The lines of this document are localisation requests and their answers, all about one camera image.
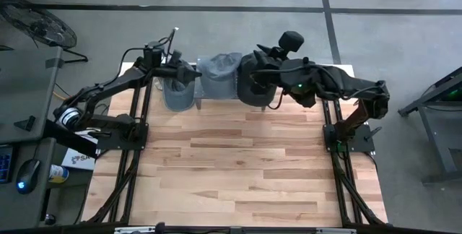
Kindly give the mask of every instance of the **computer mouse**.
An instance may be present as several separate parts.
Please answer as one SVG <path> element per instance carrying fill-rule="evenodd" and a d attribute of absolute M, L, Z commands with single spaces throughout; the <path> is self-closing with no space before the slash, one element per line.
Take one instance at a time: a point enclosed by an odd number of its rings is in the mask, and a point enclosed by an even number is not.
<path fill-rule="evenodd" d="M 28 194 L 37 185 L 38 169 L 40 161 L 30 159 L 25 161 L 17 172 L 16 188 L 20 194 Z"/>

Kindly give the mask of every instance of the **keyboard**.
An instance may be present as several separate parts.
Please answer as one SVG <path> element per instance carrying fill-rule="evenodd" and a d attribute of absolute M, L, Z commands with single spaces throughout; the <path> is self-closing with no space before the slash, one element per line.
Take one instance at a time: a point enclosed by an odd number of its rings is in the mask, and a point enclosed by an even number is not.
<path fill-rule="evenodd" d="M 12 180 L 14 147 L 9 144 L 0 145 L 0 184 Z"/>

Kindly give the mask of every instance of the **desk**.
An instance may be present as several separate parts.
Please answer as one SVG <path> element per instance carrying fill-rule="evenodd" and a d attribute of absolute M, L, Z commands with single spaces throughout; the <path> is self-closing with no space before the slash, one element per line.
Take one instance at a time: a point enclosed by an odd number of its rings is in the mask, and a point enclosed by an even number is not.
<path fill-rule="evenodd" d="M 14 143 L 18 149 L 12 182 L 0 184 L 0 230 L 37 227 L 46 205 L 56 140 L 42 137 L 56 76 L 62 65 L 61 52 L 61 48 L 52 47 L 0 53 L 0 143 Z M 29 131 L 15 126 L 30 116 L 35 122 Z M 24 161 L 34 158 L 36 147 L 35 158 L 40 161 L 37 186 L 29 194 L 19 194 L 17 172 Z"/>
<path fill-rule="evenodd" d="M 12 182 L 0 184 L 0 230 L 36 228 L 40 222 L 56 140 L 47 138 L 41 140 L 38 146 L 37 144 L 38 141 L 21 144 Z M 20 194 L 16 189 L 17 172 L 24 161 L 32 159 L 35 147 L 35 158 L 40 161 L 37 186 L 30 194 Z"/>
<path fill-rule="evenodd" d="M 114 96 L 109 114 L 128 113 L 131 96 Z M 344 117 L 355 109 L 353 102 L 341 104 Z M 286 96 L 279 110 L 262 112 L 239 100 L 203 100 L 201 110 L 174 113 L 154 88 L 148 123 L 131 225 L 341 226 L 320 101 L 309 109 Z M 120 155 L 112 150 L 97 160 L 82 220 L 113 190 Z M 373 163 L 354 153 L 352 164 L 358 192 L 386 221 Z M 353 219 L 349 195 L 346 200 Z"/>

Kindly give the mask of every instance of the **green led light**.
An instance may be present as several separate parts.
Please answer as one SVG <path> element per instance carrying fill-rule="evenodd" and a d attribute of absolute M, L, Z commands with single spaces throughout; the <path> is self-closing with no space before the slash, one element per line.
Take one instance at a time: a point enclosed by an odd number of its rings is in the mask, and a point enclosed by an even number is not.
<path fill-rule="evenodd" d="M 453 92 L 449 93 L 449 96 L 454 96 L 457 93 L 458 90 L 454 90 Z"/>

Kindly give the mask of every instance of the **concrete floor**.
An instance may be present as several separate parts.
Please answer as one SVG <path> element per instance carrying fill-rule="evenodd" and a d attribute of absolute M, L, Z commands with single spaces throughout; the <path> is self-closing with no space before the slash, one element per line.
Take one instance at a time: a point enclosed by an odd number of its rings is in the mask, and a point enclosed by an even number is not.
<path fill-rule="evenodd" d="M 321 0 L 30 0 L 36 2 L 149 4 L 247 7 L 321 7 Z M 462 0 L 330 0 L 332 7 L 394 9 L 462 9 Z M 76 92 L 116 72 L 130 47 L 166 36 L 179 27 L 175 48 L 188 61 L 198 55 L 226 51 L 247 53 L 255 44 L 275 45 L 285 30 L 296 30 L 305 44 L 295 56 L 332 64 L 324 14 L 255 12 L 99 12 L 53 11 L 79 37 L 75 51 L 88 64 L 66 65 L 58 83 Z M 390 223 L 408 228 L 462 230 L 462 186 L 424 187 L 420 179 L 441 171 L 417 114 L 397 114 L 430 84 L 461 65 L 462 16 L 353 15 L 333 16 L 343 64 L 352 64 L 365 79 L 384 79 L 391 93 L 390 110 L 375 136 L 380 185 Z M 31 39 L 0 22 L 0 44 L 34 48 Z M 133 61 L 136 54 L 128 55 Z M 73 223 L 84 188 L 62 191 L 56 208 L 59 224 Z"/>

